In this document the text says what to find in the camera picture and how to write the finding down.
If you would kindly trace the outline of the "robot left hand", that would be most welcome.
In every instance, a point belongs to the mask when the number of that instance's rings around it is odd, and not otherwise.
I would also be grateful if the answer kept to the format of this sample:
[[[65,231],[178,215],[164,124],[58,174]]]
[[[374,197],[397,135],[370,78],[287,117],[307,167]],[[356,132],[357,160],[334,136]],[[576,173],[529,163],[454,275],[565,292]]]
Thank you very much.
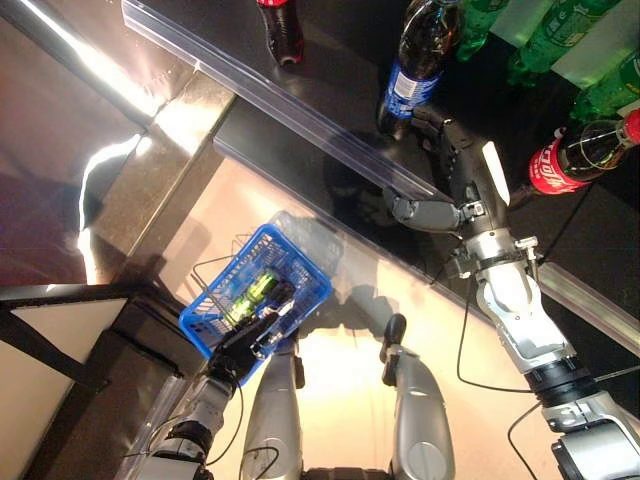
[[[251,314],[243,317],[237,327],[227,333],[216,346],[206,367],[209,379],[228,383],[232,389],[242,386],[257,367],[274,350],[267,346],[267,338],[273,325],[278,325],[281,315],[268,311],[262,317]]]

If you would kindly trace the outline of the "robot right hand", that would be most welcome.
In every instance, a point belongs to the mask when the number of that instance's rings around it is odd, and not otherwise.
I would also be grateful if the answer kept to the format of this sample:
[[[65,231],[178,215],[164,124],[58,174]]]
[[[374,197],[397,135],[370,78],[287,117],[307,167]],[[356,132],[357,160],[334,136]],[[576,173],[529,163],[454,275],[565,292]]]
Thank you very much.
[[[495,145],[434,107],[416,108],[411,125],[439,160],[451,199],[417,200],[386,188],[383,198],[394,219],[413,230],[463,239],[507,227],[510,192]]]

